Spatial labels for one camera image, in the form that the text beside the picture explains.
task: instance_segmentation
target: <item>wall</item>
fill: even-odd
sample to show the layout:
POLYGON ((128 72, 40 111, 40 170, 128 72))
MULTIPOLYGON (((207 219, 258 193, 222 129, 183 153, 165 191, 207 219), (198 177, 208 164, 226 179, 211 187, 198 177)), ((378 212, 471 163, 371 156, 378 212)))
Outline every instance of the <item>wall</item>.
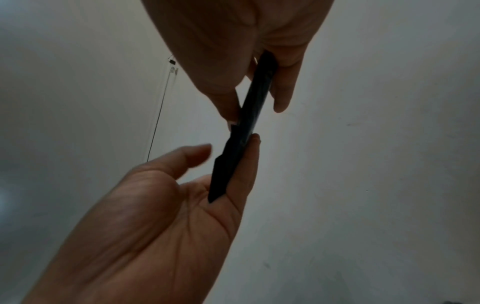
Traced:
MULTIPOLYGON (((336 0, 291 106, 265 104, 257 183, 207 303, 480 302, 478 16, 473 0, 336 0)), ((225 122, 175 81, 152 155, 217 156, 225 122)))
POLYGON ((139 1, 0 1, 0 303, 145 160, 170 55, 139 1))

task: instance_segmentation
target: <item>palm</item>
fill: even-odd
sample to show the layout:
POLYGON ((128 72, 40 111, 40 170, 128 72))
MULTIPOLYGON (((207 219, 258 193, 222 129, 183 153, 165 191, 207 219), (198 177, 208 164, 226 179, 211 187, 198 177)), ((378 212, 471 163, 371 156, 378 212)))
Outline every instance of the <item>palm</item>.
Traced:
MULTIPOLYGON (((30 298, 61 285, 65 292, 80 290, 85 302, 202 301, 227 256, 253 187, 256 138, 227 195, 212 204, 207 201, 210 176, 176 182, 208 158, 210 146, 179 149, 132 170, 74 229, 30 298)), ((72 296, 58 297, 74 302, 72 296)))

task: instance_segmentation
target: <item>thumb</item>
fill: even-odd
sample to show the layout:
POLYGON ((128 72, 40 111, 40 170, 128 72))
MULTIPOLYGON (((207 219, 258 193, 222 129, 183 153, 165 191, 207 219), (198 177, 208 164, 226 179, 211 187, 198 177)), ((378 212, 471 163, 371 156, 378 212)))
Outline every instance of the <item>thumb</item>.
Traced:
POLYGON ((237 122, 240 115, 240 103, 237 91, 233 88, 231 91, 223 94, 206 93, 220 115, 228 121, 237 122))

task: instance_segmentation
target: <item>hand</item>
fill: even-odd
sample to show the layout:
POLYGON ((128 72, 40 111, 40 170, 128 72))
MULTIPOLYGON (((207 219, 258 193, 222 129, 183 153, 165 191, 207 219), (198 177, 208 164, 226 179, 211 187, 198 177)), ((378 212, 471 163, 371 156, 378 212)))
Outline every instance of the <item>hand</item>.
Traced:
POLYGON ((235 87, 264 50, 279 64, 274 110, 292 98, 305 50, 333 0, 142 0, 175 58, 220 114, 235 122, 235 87))
POLYGON ((259 160, 252 135, 226 195, 210 176, 178 185, 210 145, 179 148, 133 169, 80 221, 25 303, 200 303, 239 228, 259 160))

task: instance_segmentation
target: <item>white wall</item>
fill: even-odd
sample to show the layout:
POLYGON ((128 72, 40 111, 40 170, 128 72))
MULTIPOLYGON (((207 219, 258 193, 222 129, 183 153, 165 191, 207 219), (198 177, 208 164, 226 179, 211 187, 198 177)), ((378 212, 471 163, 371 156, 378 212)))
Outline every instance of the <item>white wall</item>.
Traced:
MULTIPOLYGON (((336 0, 289 109, 265 104, 258 182, 207 303, 480 301, 479 16, 475 0, 336 0)), ((175 81, 152 155, 217 156, 225 123, 175 81)))
POLYGON ((140 1, 0 1, 0 302, 144 161, 168 53, 140 1))

